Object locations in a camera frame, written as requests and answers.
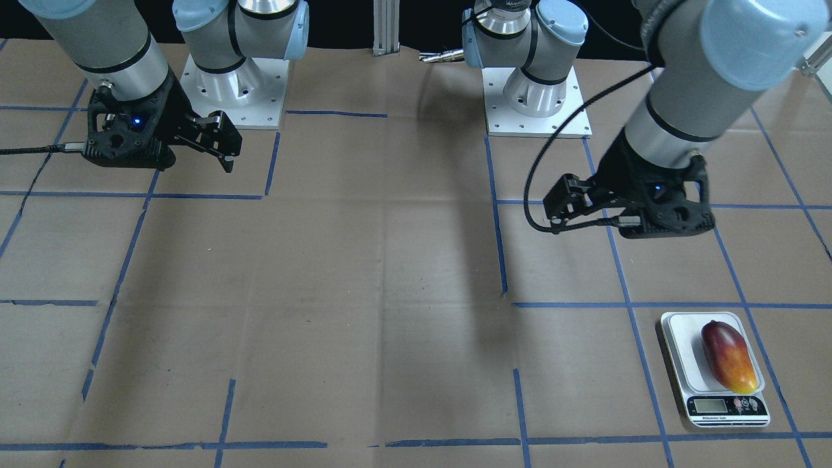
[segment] black band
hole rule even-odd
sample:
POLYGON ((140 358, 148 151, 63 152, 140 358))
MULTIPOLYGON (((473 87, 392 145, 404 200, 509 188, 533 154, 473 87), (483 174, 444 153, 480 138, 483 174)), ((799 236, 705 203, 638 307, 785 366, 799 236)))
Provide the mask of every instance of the black band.
POLYGON ((133 65, 136 65, 136 63, 138 61, 140 61, 145 55, 147 55, 147 51, 151 50, 151 42, 153 42, 153 36, 151 36, 151 32, 148 31, 147 32, 147 40, 145 41, 145 45, 141 46, 141 49, 139 49, 139 52, 136 52, 136 55, 134 55, 133 57, 128 58, 127 60, 125 60, 124 62, 119 63, 118 65, 113 65, 112 67, 103 67, 103 68, 84 67, 83 65, 81 65, 79 63, 76 63, 76 65, 78 65, 78 68, 81 68, 81 70, 83 70, 85 72, 90 72, 90 73, 106 74, 106 73, 120 72, 121 70, 125 70, 129 67, 132 67, 133 65))
POLYGON ((712 142, 720 137, 719 135, 715 137, 697 137, 696 135, 685 133, 682 130, 673 127, 667 120, 662 118, 658 112, 656 112, 656 109, 653 107, 652 102, 650 102, 650 93, 647 93, 647 98, 644 100, 644 102, 647 106, 647 113, 650 114, 650 117, 653 117, 653 120, 656 122, 656 124, 658 124, 658 126, 661 127, 662 130, 670 133, 676 138, 679 138, 681 140, 687 140, 688 142, 694 143, 707 143, 712 142))
POLYGON ((526 32, 526 27, 528 27, 528 26, 526 26, 522 29, 522 31, 513 32, 511 34, 497 34, 496 32, 484 27, 483 24, 481 22, 479 22, 478 19, 473 21, 473 23, 476 24, 477 28, 480 31, 482 31, 483 34, 485 34, 486 36, 491 37, 493 39, 499 39, 499 40, 516 39, 516 38, 522 36, 523 33, 526 32))
POLYGON ((544 84, 546 86, 554 86, 556 84, 561 84, 562 82, 565 82, 567 80, 567 78, 569 77, 569 75, 566 75, 565 77, 557 79, 557 80, 544 80, 543 78, 538 78, 538 77, 535 77, 534 75, 532 75, 525 67, 520 68, 520 72, 522 72, 524 77, 532 80, 533 82, 535 82, 537 84, 544 84))
POLYGON ((228 38, 231 40, 231 48, 237 57, 243 57, 243 52, 240 50, 240 43, 237 42, 237 26, 235 25, 234 16, 237 13, 237 2, 232 1, 228 4, 228 38))
POLYGON ((240 68, 245 63, 245 57, 241 58, 239 62, 235 63, 234 65, 229 65, 225 68, 208 68, 208 67, 201 67, 199 63, 195 63, 196 67, 202 70, 205 73, 212 73, 214 75, 221 75, 222 73, 233 72, 237 68, 240 68))
POLYGON ((255 13, 246 10, 245 8, 240 8, 240 11, 243 12, 244 15, 247 17, 252 17, 254 19, 260 20, 271 20, 271 19, 281 19, 282 17, 288 17, 290 14, 294 13, 296 9, 298 9, 298 5, 302 0, 297 0, 297 2, 293 3, 291 7, 286 8, 282 12, 277 13, 255 13))
POLYGON ((528 49, 528 57, 526 57, 526 63, 520 67, 521 69, 528 67, 532 64, 534 60, 534 54, 537 53, 537 14, 535 13, 534 9, 532 10, 532 42, 528 49))

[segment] robotic arm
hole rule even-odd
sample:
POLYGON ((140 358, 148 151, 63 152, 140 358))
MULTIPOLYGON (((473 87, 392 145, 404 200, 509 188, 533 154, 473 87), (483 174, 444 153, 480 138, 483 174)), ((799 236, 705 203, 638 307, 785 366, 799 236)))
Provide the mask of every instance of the robotic arm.
POLYGON ((186 145, 216 157, 226 172, 242 137, 222 111, 200 117, 132 0, 20 0, 95 87, 80 152, 103 167, 164 170, 186 145))
POLYGON ((552 232, 623 208, 627 238, 691 236, 715 219, 702 153, 791 72, 827 27, 823 0, 636 0, 653 63, 665 64, 597 173, 560 178, 546 195, 552 232), (686 192, 695 182, 698 193, 686 192))
POLYGON ((567 75, 587 35, 583 11, 567 0, 477 0, 464 16, 465 62, 514 67, 503 88, 508 105, 528 117, 561 110, 567 75))

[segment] silver metal cylinder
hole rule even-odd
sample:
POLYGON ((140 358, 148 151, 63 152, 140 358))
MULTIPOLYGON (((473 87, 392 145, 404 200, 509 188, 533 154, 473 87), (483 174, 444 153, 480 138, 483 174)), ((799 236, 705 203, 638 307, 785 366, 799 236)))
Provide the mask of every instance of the silver metal cylinder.
POLYGON ((72 61, 83 67, 126 62, 147 42, 147 25, 132 0, 101 0, 75 17, 37 20, 72 61))
POLYGON ((154 92, 165 81, 169 67, 159 45, 151 45, 138 62, 114 72, 93 72, 82 68, 90 83, 98 87, 102 80, 112 83, 112 96, 117 101, 133 101, 154 92))
POLYGON ((259 15, 271 15, 283 12, 295 5, 298 0, 240 0, 240 8, 259 15))
MULTIPOLYGON (((474 4, 474 12, 481 12, 492 6, 491 0, 477 0, 474 4)), ((510 36, 522 32, 531 22, 532 13, 528 8, 519 12, 492 8, 491 10, 477 16, 477 21, 485 29, 502 36, 510 36)))
POLYGON ((503 95, 516 112, 529 117, 551 117, 561 110, 567 97, 566 81, 544 85, 528 79, 519 68, 508 77, 503 95))
POLYGON ((692 142, 670 134, 650 115, 646 99, 627 121, 624 134, 640 157, 669 169, 684 169, 690 164, 692 154, 702 154, 711 145, 711 142, 692 142))
POLYGON ((252 59, 228 73, 197 73, 196 85, 203 97, 218 108, 243 107, 264 98, 263 72, 252 59))
POLYGON ((93 86, 112 82, 116 100, 140 99, 165 81, 167 60, 132 0, 101 0, 75 17, 37 19, 93 86))

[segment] scale platform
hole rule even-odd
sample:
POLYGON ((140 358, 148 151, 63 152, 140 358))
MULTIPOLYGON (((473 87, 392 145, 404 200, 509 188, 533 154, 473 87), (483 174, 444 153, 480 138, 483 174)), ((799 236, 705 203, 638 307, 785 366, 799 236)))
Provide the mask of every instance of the scale platform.
POLYGON ((701 333, 702 327, 712 320, 733 326, 751 350, 740 318, 730 312, 667 312, 661 316, 661 329, 688 419, 699 427, 769 425, 771 416, 763 399, 765 381, 753 351, 751 364, 760 383, 754 393, 738 395, 722 386, 711 373, 701 333))

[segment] blue tape line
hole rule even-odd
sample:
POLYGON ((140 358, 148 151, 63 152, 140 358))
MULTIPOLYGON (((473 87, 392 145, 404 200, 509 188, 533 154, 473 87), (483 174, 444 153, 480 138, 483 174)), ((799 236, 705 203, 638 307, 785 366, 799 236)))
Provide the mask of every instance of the blue tape line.
POLYGON ((661 442, 660 436, 605 436, 605 437, 533 437, 531 446, 562 446, 583 444, 641 444, 661 442))
POLYGON ((222 413, 222 429, 220 430, 220 443, 225 444, 228 436, 228 423, 231 421, 231 405, 234 403, 234 389, 237 387, 237 380, 228 380, 228 396, 225 397, 225 410, 222 413))
MULTIPOLYGON (((21 196, 24 191, 0 191, 0 195, 21 196)), ((30 197, 95 197, 95 198, 144 198, 146 193, 139 192, 32 192, 30 197)), ((208 200, 262 200, 262 195, 233 195, 210 193, 154 193, 152 198, 196 198, 208 200)))
MULTIPOLYGON (((589 149, 589 143, 587 143, 587 139, 583 138, 583 149, 584 152, 587 154, 587 164, 589 165, 589 169, 592 174, 595 174, 595 163, 592 161, 592 152, 589 149)), ((644 352, 644 344, 641 341, 641 333, 638 330, 638 322, 636 321, 636 311, 632 305, 632 299, 630 298, 630 289, 627 287, 626 278, 624 277, 624 268, 622 267, 621 256, 618 254, 618 247, 616 245, 616 239, 612 235, 612 228, 607 227, 607 238, 610 242, 610 248, 612 249, 612 259, 616 263, 616 271, 618 273, 618 281, 621 283, 622 293, 624 295, 624 302, 626 303, 626 311, 627 315, 630 318, 630 327, 632 328, 632 334, 636 338, 636 347, 638 348, 638 358, 641 361, 641 369, 644 371, 644 378, 647 383, 647 390, 650 392, 650 401, 653 405, 653 412, 656 416, 656 423, 659 426, 659 435, 661 436, 661 445, 665 449, 665 458, 667 459, 667 467, 674 468, 675 463, 673 461, 673 454, 671 453, 671 444, 667 440, 667 430, 665 428, 664 417, 661 415, 661 408, 659 407, 659 399, 656 396, 656 386, 653 385, 653 377, 650 373, 650 367, 647 365, 647 355, 644 352)))
POLYGON ((200 193, 154 193, 152 198, 188 198, 204 200, 262 200, 262 195, 209 195, 200 193))
POLYGON ((136 451, 136 450, 194 450, 203 448, 201 442, 188 442, 175 446, 136 446, 130 444, 112 445, 104 443, 62 443, 62 444, 0 444, 0 451, 136 451))
POLYGON ((95 198, 144 198, 145 193, 130 192, 32 192, 33 197, 95 197, 95 198))
POLYGON ((277 150, 280 147, 280 132, 275 133, 275 146, 271 150, 271 162, 269 163, 269 175, 265 179, 264 195, 267 197, 271 192, 271 182, 275 177, 275 164, 277 163, 277 150))
POLYGON ((789 183, 789 187, 791 191, 795 194, 795 198, 797 202, 803 207, 803 214, 806 215, 806 219, 809 220, 809 225, 812 227, 812 231, 815 232, 815 235, 818 237, 821 245, 823 245, 824 250, 826 251, 826 256, 832 260, 832 251, 830 251, 829 245, 826 243, 823 235, 820 233, 818 226, 815 224, 815 220, 812 218, 812 215, 809 213, 809 210, 806 209, 805 203, 803 202, 803 197, 800 196, 800 193, 797 191, 797 186, 795 185, 794 181, 791 180, 791 176, 789 175, 789 171, 786 170, 785 164, 783 160, 780 159, 780 154, 775 149, 774 143, 771 141, 771 137, 769 133, 765 130, 765 126, 763 122, 760 120, 760 117, 757 116, 757 112, 755 112, 754 108, 751 108, 751 116, 757 122, 757 125, 760 127, 760 130, 763 132, 763 137, 765 137, 765 142, 769 144, 769 149, 771 149, 771 153, 774 154, 775 160, 777 161, 777 165, 780 166, 780 170, 783 172, 785 176, 785 180, 789 183))
POLYGON ((8 228, 6 237, 2 240, 2 244, 0 244, 0 258, 2 258, 3 254, 6 253, 6 247, 8 247, 9 242, 12 241, 12 236, 14 236, 14 232, 17 230, 17 225, 20 223, 20 218, 22 216, 22 210, 17 210, 17 215, 14 217, 12 225, 8 228))
POLYGON ((801 432, 800 437, 803 437, 804 439, 832 439, 832 432, 828 432, 828 431, 801 432))
POLYGON ((488 162, 488 179, 491 182, 491 204, 494 216, 494 232, 497 235, 497 258, 500 261, 500 280, 503 282, 503 294, 508 292, 508 275, 506 274, 506 256, 503 249, 503 231, 500 228, 500 210, 497 205, 497 183, 494 178, 494 163, 491 158, 491 142, 485 136, 485 157, 488 162))
POLYGON ((373 114, 366 112, 342 112, 342 111, 286 111, 287 114, 298 114, 306 116, 346 116, 346 117, 375 117, 388 118, 387 114, 373 114))
MULTIPOLYGON (((740 299, 743 302, 746 302, 745 292, 743 291, 742 285, 740 284, 740 278, 736 274, 734 262, 731 261, 731 258, 728 255, 728 249, 726 248, 725 241, 723 241, 722 235, 720 234, 720 230, 718 227, 714 228, 714 236, 716 236, 716 242, 719 244, 720 250, 722 251, 722 256, 724 257, 726 265, 728 266, 728 272, 730 272, 730 277, 731 280, 734 282, 736 292, 740 295, 740 299)), ((780 389, 780 382, 777 380, 777 375, 775 374, 774 367, 771 365, 771 361, 769 360, 769 354, 765 350, 765 346, 763 345, 763 339, 760 336, 760 332, 757 330, 757 325, 754 321, 754 315, 751 313, 751 309, 749 306, 745 307, 745 315, 748 317, 751 332, 754 334, 754 338, 757 340, 757 345, 760 348, 760 353, 763 356, 765 367, 768 369, 769 375, 771 376, 771 381, 774 384, 775 389, 777 390, 777 396, 780 398, 780 403, 783 405, 783 412, 785 413, 786 420, 789 422, 789 426, 791 427, 792 436, 795 438, 795 441, 797 442, 797 446, 800 449, 800 454, 803 456, 803 461, 805 462, 806 467, 811 468, 812 463, 811 461, 809 461, 809 454, 806 453, 806 447, 803 445, 803 441, 800 439, 800 434, 797 431, 795 419, 791 415, 791 410, 789 409, 788 402, 786 402, 785 398, 783 397, 783 391, 780 389)))
MULTIPOLYGON (((121 290, 121 284, 124 282, 124 278, 127 274, 127 268, 130 266, 130 260, 133 258, 133 251, 136 250, 136 241, 139 239, 139 232, 141 232, 141 226, 145 222, 145 216, 147 215, 147 208, 150 205, 153 191, 156 189, 156 182, 159 181, 159 171, 154 172, 153 179, 151 180, 151 185, 147 189, 147 194, 145 196, 145 203, 144 206, 141 208, 141 214, 139 215, 139 219, 136 221, 136 228, 133 230, 133 237, 130 240, 130 246, 127 248, 127 253, 124 256, 124 262, 121 264, 121 271, 118 275, 118 280, 116 281, 116 287, 113 289, 112 298, 110 300, 110 306, 107 308, 106 315, 104 316, 104 323, 102 323, 101 332, 98 334, 98 342, 96 343, 96 350, 92 353, 92 367, 95 368, 98 366, 98 359, 101 357, 102 348, 104 347, 104 338, 106 336, 107 328, 110 326, 110 320, 112 319, 113 310, 116 308, 116 302, 118 301, 118 293, 121 290)), ((89 386, 85 389, 83 396, 84 400, 87 398, 87 391, 89 391, 89 386)))
MULTIPOLYGON (((805 439, 832 439, 832 432, 801 432, 805 439)), ((791 439, 790 432, 729 432, 729 433, 700 433, 676 434, 667 438, 672 442, 687 441, 742 441, 742 440, 782 440, 791 439)), ((555 445, 585 445, 585 444, 640 444, 661 441, 659 436, 605 436, 605 437, 532 437, 528 439, 530 446, 555 445)), ((385 444, 385 447, 450 447, 450 446, 520 446, 519 439, 424 439, 412 441, 395 441, 385 444)), ((327 444, 317 441, 255 441, 229 442, 184 442, 174 445, 139 446, 132 444, 111 445, 104 443, 40 443, 40 444, 0 444, 0 451, 135 451, 135 450, 264 450, 264 449, 324 449, 327 444)))
POLYGON ((422 439, 414 441, 395 441, 385 447, 467 447, 467 446, 519 446, 520 440, 513 438, 497 439, 422 439))
POLYGON ((693 441, 754 441, 754 440, 773 440, 773 439, 793 439, 795 437, 791 432, 743 432, 743 433, 728 433, 728 434, 677 434, 675 436, 668 436, 673 442, 693 442, 693 441))
MULTIPOLYGON (((521 309, 610 309, 627 307, 626 302, 514 302, 513 306, 521 309)), ((829 310, 832 304, 800 304, 796 302, 633 302, 633 308, 743 308, 752 309, 816 309, 829 310)))
POLYGON ((56 301, 29 300, 29 299, 0 299, 0 304, 12 304, 14 306, 64 306, 64 307, 94 307, 98 301, 56 301))
POLYGON ((800 304, 800 303, 788 303, 788 304, 771 304, 771 303, 755 303, 749 302, 745 304, 749 308, 752 309, 832 309, 832 304, 800 304))
POLYGON ((87 378, 84 379, 84 386, 81 387, 81 398, 87 401, 87 393, 90 392, 90 385, 92 385, 92 369, 87 370, 87 378))
MULTIPOLYGON (((497 200, 498 205, 522 205, 522 200, 497 200)), ((529 205, 542 205, 543 200, 529 200, 529 205)), ((711 208, 741 210, 832 210, 827 205, 742 205, 739 203, 711 203, 711 208)))
POLYGON ((202 450, 264 450, 264 449, 325 449, 324 442, 317 441, 257 441, 231 442, 184 442, 165 446, 138 446, 133 444, 112 445, 104 443, 61 443, 61 444, 0 444, 0 451, 192 451, 202 450))
POLYGON ((520 386, 520 371, 514 370, 514 395, 518 401, 518 419, 520 421, 520 444, 522 446, 523 466, 532 468, 532 454, 528 450, 528 432, 526 429, 526 409, 522 403, 522 387, 520 386))
POLYGON ((224 451, 231 450, 257 450, 257 449, 325 449, 324 442, 316 441, 291 441, 291 442, 229 442, 221 444, 224 451))
POLYGON ((222 466, 222 451, 225 449, 225 437, 228 436, 228 423, 231 421, 231 406, 234 403, 234 389, 237 387, 237 380, 228 381, 228 396, 225 397, 225 410, 222 412, 222 429, 220 430, 220 448, 216 451, 214 468, 222 466))
POLYGON ((626 307, 625 302, 514 302, 520 309, 612 309, 626 307))

